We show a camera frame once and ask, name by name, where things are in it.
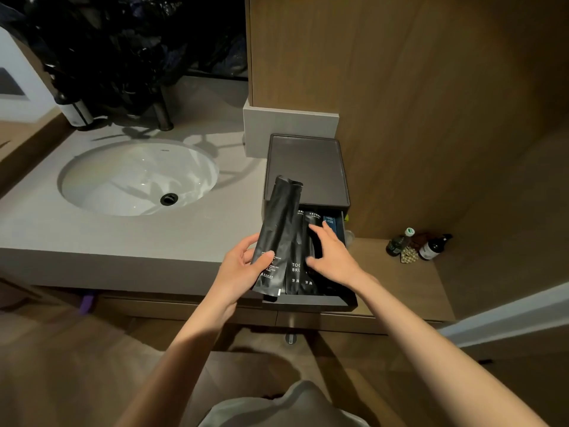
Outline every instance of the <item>sink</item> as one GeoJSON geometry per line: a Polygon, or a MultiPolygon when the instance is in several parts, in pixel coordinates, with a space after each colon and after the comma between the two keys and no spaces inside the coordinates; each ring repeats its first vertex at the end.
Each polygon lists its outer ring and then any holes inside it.
{"type": "Polygon", "coordinates": [[[131,140],[75,157],[61,171],[58,187],[79,208],[141,216],[199,200],[218,175],[217,164],[199,148],[160,139],[131,140]]]}

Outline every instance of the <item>wooden shelf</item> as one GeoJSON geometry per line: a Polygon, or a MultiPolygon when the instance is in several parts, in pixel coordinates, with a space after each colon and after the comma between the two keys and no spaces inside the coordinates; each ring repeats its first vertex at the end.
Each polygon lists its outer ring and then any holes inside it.
{"type": "MultiPolygon", "coordinates": [[[[418,260],[402,264],[399,258],[385,253],[388,240],[356,238],[350,253],[364,271],[375,276],[391,294],[395,295],[418,316],[427,321],[454,321],[455,316],[432,261],[418,260]]],[[[363,301],[347,314],[371,316],[363,301]]]]}

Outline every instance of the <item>countertop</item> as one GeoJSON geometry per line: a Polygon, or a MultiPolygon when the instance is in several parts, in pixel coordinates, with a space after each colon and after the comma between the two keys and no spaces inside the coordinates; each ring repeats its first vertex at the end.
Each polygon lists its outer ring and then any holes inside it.
{"type": "Polygon", "coordinates": [[[242,237],[260,230],[266,167],[266,159],[245,156],[247,84],[229,82],[179,82],[167,93],[167,101],[183,102],[169,132],[112,124],[71,134],[0,200],[0,248],[221,262],[242,237]],[[220,169],[216,186],[185,207],[135,217],[89,212],[61,196],[58,176],[75,156],[145,138],[207,151],[220,169]]]}

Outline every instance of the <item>label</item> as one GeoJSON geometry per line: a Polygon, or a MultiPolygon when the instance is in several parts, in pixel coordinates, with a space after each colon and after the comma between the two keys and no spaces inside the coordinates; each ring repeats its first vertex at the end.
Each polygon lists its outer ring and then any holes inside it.
{"type": "Polygon", "coordinates": [[[423,257],[423,259],[432,259],[438,255],[438,253],[431,250],[429,244],[426,243],[421,249],[419,250],[419,254],[423,257]]]}
{"type": "Polygon", "coordinates": [[[75,128],[88,126],[93,122],[93,117],[82,100],[70,105],[58,106],[61,109],[61,112],[63,112],[63,115],[67,118],[67,121],[69,121],[69,124],[75,128]]]}

